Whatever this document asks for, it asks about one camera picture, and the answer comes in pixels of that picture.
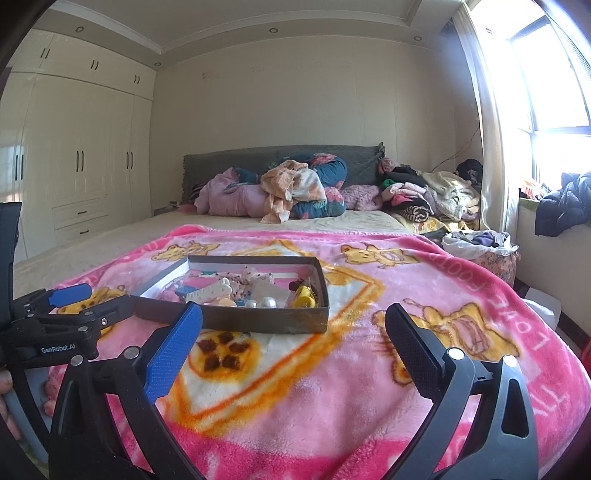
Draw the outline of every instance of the headboard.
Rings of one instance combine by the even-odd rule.
[[[218,173],[230,167],[242,167],[258,174],[265,173],[269,166],[280,163],[284,157],[298,153],[332,153],[347,162],[348,174],[345,186],[376,184],[378,160],[384,157],[383,143],[375,147],[354,145],[288,145],[280,147],[243,148],[221,152],[185,155],[183,176],[183,203],[189,202],[191,188],[197,183],[206,183]]]

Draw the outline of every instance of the white plastic bag liner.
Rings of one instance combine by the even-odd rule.
[[[558,320],[560,320],[560,311],[562,305],[559,299],[544,293],[543,291],[530,288],[523,299],[533,311],[535,311],[542,320],[545,321],[552,330],[556,330]]]
[[[511,236],[507,237],[505,243],[500,247],[486,247],[484,245],[474,245],[459,238],[453,238],[451,235],[446,235],[441,240],[443,249],[452,254],[454,257],[465,258],[466,260],[475,260],[479,256],[486,253],[494,253],[506,257],[516,252],[519,245],[511,245]]]

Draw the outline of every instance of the open box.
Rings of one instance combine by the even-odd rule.
[[[221,278],[221,273],[240,273],[254,267],[272,273],[275,284],[288,289],[290,281],[311,279],[317,294],[314,308],[244,308],[201,305],[203,328],[234,332],[324,333],[329,318],[329,297],[322,267],[316,257],[223,257],[191,255],[148,280],[131,295],[136,314],[144,319],[176,318],[184,307],[174,290],[184,284],[202,288]]]

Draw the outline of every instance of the white wardrobe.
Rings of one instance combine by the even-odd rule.
[[[156,72],[32,30],[0,100],[0,201],[23,202],[16,261],[151,216]]]

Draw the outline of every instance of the ceiling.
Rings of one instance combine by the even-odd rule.
[[[432,47],[461,1],[58,0],[36,27],[164,67],[240,43],[300,35],[353,35]],[[77,33],[77,27],[84,30]]]

